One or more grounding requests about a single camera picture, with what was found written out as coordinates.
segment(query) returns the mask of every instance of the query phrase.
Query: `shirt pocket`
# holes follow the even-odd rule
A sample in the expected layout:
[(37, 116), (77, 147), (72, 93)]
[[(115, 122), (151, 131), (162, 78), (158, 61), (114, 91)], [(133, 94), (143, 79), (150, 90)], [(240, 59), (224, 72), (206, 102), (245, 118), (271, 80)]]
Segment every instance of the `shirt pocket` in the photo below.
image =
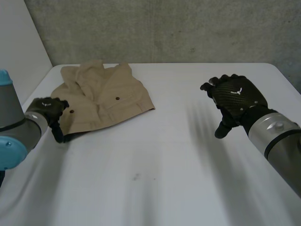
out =
[(104, 109), (126, 107), (134, 102), (134, 95), (131, 92), (111, 94), (103, 98), (102, 105)]

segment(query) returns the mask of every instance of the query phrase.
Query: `khaki shirt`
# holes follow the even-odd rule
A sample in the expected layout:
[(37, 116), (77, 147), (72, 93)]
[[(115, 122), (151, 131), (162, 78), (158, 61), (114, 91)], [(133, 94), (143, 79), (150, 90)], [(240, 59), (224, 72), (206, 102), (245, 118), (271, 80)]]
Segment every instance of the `khaki shirt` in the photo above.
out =
[(102, 129), (155, 109), (148, 91), (128, 64), (104, 68), (101, 60), (61, 69), (64, 83), (51, 94), (67, 100), (61, 116), (64, 135)]

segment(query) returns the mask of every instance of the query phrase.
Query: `white table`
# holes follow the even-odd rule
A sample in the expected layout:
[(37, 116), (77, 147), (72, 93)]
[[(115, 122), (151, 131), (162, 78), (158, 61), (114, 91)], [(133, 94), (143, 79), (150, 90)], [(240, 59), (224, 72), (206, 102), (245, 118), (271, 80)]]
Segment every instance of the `white table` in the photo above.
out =
[[(63, 80), (54, 67), (31, 97)], [(296, 226), (301, 199), (243, 128), (214, 138), (221, 114), (199, 87), (247, 76), (301, 124), (301, 96), (270, 64), (131, 64), (156, 107), (57, 144), (51, 132), (0, 189), (1, 226)]]

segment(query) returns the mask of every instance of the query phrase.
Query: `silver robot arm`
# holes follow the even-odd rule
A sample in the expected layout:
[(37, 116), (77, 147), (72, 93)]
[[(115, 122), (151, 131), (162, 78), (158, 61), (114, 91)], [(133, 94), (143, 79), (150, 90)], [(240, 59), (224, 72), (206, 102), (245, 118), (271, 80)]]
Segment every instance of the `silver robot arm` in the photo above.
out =
[(243, 126), (250, 141), (301, 197), (301, 128), (269, 109), (262, 93), (245, 76), (213, 77), (200, 89), (222, 113), (215, 137), (224, 138), (232, 128)]
[(301, 128), (280, 113), (269, 113), (251, 126), (248, 137), (301, 197)]

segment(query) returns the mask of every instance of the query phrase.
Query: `robotic hand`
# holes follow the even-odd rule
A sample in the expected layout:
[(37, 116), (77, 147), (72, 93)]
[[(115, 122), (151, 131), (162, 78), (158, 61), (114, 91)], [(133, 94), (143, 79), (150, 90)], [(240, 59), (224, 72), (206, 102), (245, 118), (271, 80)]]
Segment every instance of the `robotic hand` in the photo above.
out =
[(301, 128), (268, 108), (261, 92), (245, 76), (211, 78), (200, 87), (222, 113), (215, 137), (243, 126), (251, 142), (301, 197)]
[(6, 70), (0, 70), (0, 186), (5, 170), (19, 165), (36, 146), (48, 126), (58, 143), (63, 133), (58, 120), (67, 101), (36, 98), (23, 113), (13, 82)]

